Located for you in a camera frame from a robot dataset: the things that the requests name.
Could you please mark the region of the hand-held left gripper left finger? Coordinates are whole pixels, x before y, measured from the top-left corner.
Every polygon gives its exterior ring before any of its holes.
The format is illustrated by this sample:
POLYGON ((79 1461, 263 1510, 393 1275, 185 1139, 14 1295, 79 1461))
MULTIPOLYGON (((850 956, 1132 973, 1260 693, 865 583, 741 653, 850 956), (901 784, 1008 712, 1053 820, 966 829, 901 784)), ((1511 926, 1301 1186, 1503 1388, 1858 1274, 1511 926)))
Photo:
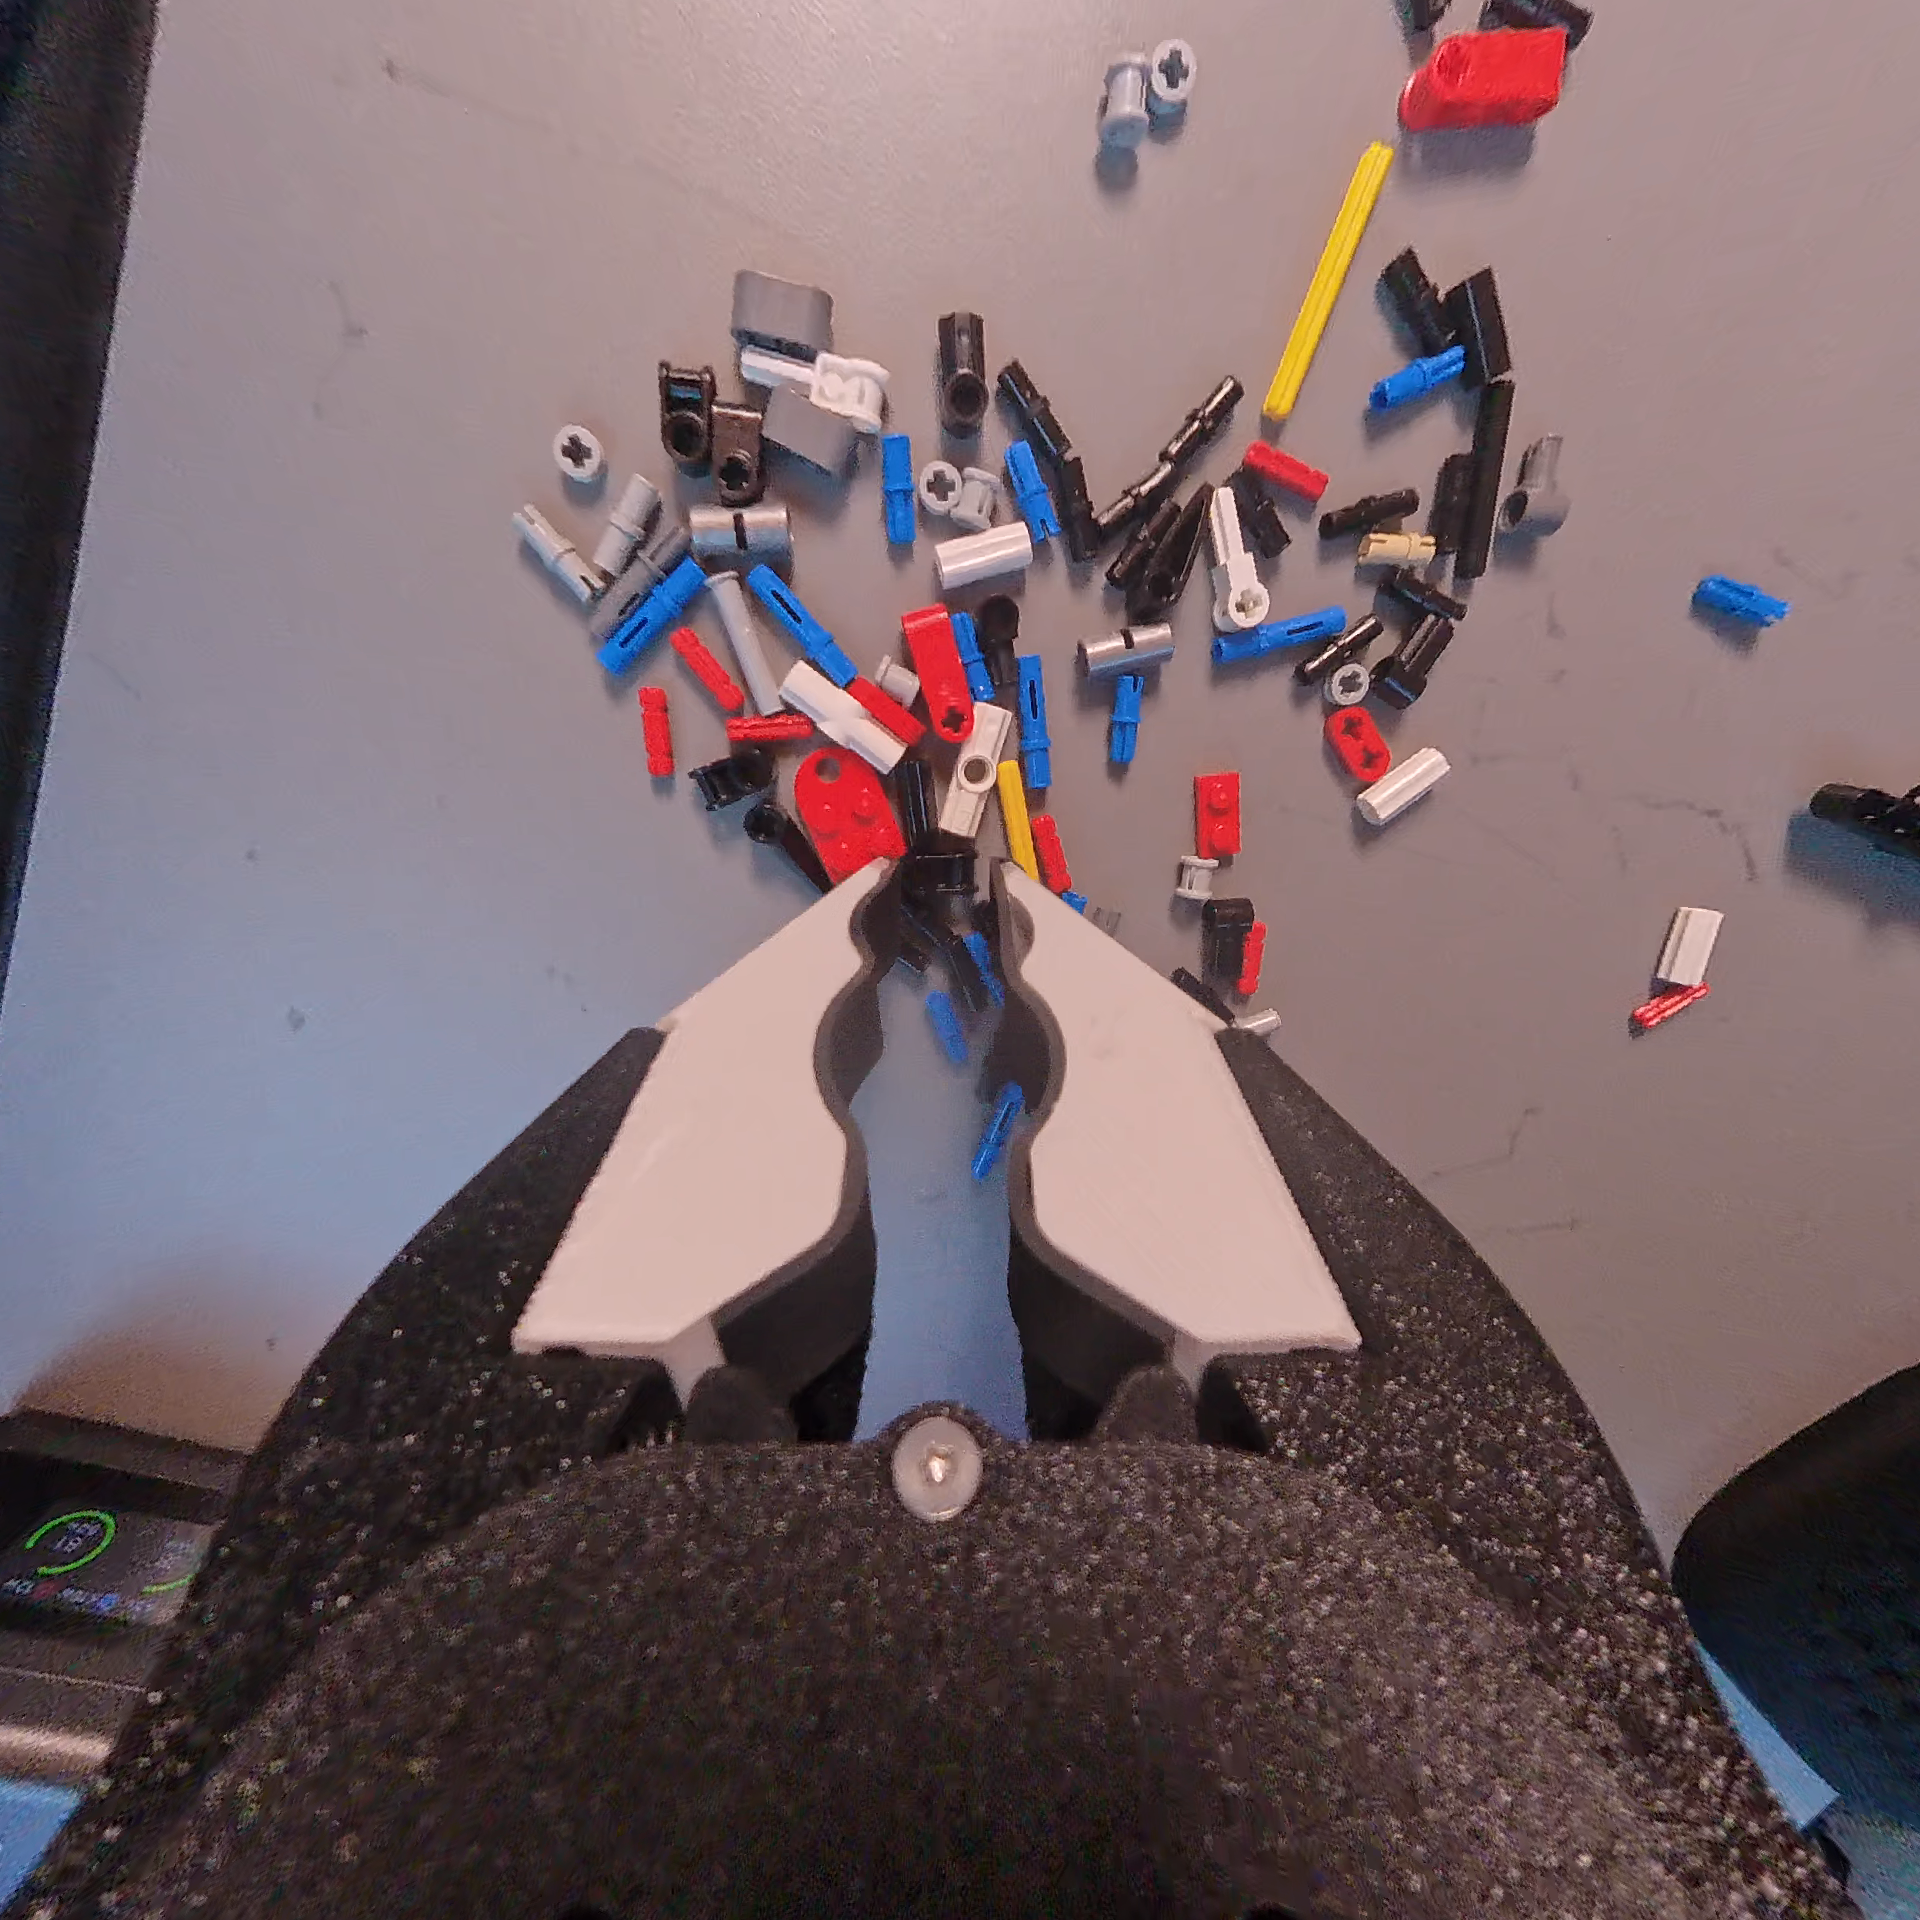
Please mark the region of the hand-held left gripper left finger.
POLYGON ((519 1356, 805 1390, 872 1328, 868 1160, 895 864, 872 861, 682 998, 512 1331, 519 1356))

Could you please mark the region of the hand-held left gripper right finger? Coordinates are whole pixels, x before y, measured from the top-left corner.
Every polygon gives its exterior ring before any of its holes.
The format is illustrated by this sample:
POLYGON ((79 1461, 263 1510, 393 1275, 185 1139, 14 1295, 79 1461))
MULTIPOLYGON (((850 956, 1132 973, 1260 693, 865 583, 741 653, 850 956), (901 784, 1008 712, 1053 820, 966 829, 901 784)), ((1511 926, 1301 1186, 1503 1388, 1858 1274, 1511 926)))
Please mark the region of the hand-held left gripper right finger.
POLYGON ((1168 1365, 1354 1352, 1252 1088, 1279 1068, 1020 867, 991 878, 1006 1003, 991 1083, 1023 1116, 1006 1160, 1023 1356, 1066 1386, 1168 1365))

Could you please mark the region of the pile of small brick parts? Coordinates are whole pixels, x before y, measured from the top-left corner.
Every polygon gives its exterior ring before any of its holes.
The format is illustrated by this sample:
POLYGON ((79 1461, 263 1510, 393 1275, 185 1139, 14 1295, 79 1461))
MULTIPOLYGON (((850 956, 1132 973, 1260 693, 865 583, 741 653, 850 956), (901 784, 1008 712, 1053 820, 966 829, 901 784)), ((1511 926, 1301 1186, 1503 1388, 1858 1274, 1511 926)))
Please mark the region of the pile of small brick parts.
POLYGON ((1020 584, 1037 551, 1060 547, 1071 567, 1116 547, 1105 584, 1121 624, 1077 648, 1077 671, 1111 690, 1111 765, 1133 764, 1145 685, 1176 653, 1168 624, 1194 570, 1212 567, 1208 658, 1249 664, 1284 652, 1328 701, 1326 738, 1354 782, 1354 808, 1378 831, 1418 804, 1448 774, 1440 749, 1401 759, 1378 732, 1368 701, 1406 708, 1464 618, 1429 570, 1454 559, 1481 575, 1496 526, 1518 526, 1541 495, 1496 506, 1509 421, 1511 354, 1493 275, 1438 293, 1418 258, 1384 262, 1381 294, 1422 348, 1406 368, 1373 383, 1370 415, 1456 381, 1479 391, 1473 451, 1441 468, 1429 534, 1397 518, 1416 492, 1365 498, 1329 511, 1328 539, 1354 536, 1358 567, 1381 567, 1378 584, 1413 613, 1389 656, 1368 660, 1378 618, 1348 622, 1341 607, 1277 618, 1261 559, 1289 539, 1274 493, 1317 502, 1328 476, 1271 438, 1252 438, 1218 484, 1180 495, 1184 476, 1231 421, 1241 383, 1228 374, 1156 452, 1149 474, 1111 506, 1090 507, 1084 464, 1045 394, 1016 363, 988 376, 981 315, 943 315, 943 424, 974 434, 991 400, 1020 432, 991 470, 932 459, 916 467, 910 437, 882 434, 886 370, 829 351, 831 301, 815 286, 744 272, 736 282, 738 373, 764 389, 760 404, 721 404, 713 370, 660 366, 662 445, 686 468, 709 470, 713 500, 686 514, 645 474, 617 493, 592 552, 569 542, 532 502, 516 507, 514 534, 543 575, 592 615, 592 647, 613 679, 669 637, 689 675, 726 717, 726 752, 692 765, 709 808, 746 808, 751 839, 777 846, 821 890, 871 856, 898 856, 903 960, 946 973, 925 997, 927 1027, 953 1068, 969 1066, 970 1023, 1000 1006, 991 935, 975 908, 975 836, 997 798, 1013 861, 1070 909, 1071 890, 1058 822, 1032 807, 1052 788, 1046 669, 1020 652, 1020 584), (783 502, 764 495, 760 455, 778 447, 829 479, 847 476, 854 440, 880 451, 882 531, 906 555, 924 520, 948 536, 929 551, 935 598, 901 613, 898 647, 872 671, 798 596, 789 571, 793 528, 783 502))

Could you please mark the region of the white spotted brick truck model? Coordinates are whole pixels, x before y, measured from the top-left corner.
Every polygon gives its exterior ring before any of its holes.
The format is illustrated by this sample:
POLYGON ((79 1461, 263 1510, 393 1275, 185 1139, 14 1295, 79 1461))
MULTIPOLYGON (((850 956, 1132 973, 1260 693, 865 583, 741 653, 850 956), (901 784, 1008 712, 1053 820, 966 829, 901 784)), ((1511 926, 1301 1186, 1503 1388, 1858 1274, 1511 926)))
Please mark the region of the white spotted brick truck model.
POLYGON ((1886 855, 1918 861, 1918 786, 1894 795, 1878 786, 1824 784, 1807 799, 1807 814, 1886 855))

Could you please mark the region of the grey desk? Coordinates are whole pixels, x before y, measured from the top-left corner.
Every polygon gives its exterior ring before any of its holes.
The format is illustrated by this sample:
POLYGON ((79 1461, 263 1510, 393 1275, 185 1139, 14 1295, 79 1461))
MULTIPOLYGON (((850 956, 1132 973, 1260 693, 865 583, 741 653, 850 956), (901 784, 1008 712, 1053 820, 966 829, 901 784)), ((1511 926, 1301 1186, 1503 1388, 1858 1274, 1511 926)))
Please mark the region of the grey desk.
MULTIPOLYGON (((682 779, 526 567, 551 459, 665 474, 655 360, 732 373, 743 268, 935 440, 970 306, 1124 486, 1223 374, 1231 468, 1354 157, 1389 5, 168 5, 5 1010, 5 1400, 249 1445, 404 1240, 632 1023, 808 892, 682 779), (1097 146, 1105 63, 1186 114, 1097 146)), ((1368 835, 1289 662, 1213 675, 1208 592, 1138 757, 1073 671, 1112 613, 1025 579, 1071 879, 1153 970, 1198 773, 1282 1059, 1481 1247, 1662 1547, 1914 1362, 1914 868, 1804 819, 1914 782, 1914 5, 1594 5, 1536 128, 1398 152, 1282 438, 1334 502, 1431 490, 1450 394, 1378 268, 1496 275, 1500 547, 1368 835), (1772 629, 1692 607, 1722 573, 1772 629), (1711 995, 1628 1014, 1673 909, 1711 995)))

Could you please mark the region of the light grey brick connector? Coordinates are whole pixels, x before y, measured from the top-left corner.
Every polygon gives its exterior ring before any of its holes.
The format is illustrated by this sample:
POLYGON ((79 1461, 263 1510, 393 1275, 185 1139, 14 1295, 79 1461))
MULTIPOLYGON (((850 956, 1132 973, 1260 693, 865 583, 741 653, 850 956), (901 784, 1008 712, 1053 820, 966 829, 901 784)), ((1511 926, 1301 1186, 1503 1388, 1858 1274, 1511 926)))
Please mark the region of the light grey brick connector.
POLYGON ((1194 77, 1194 51, 1186 38, 1160 38, 1146 52, 1116 54, 1102 77, 1097 146, 1104 152, 1129 152, 1146 132, 1184 117, 1194 77))

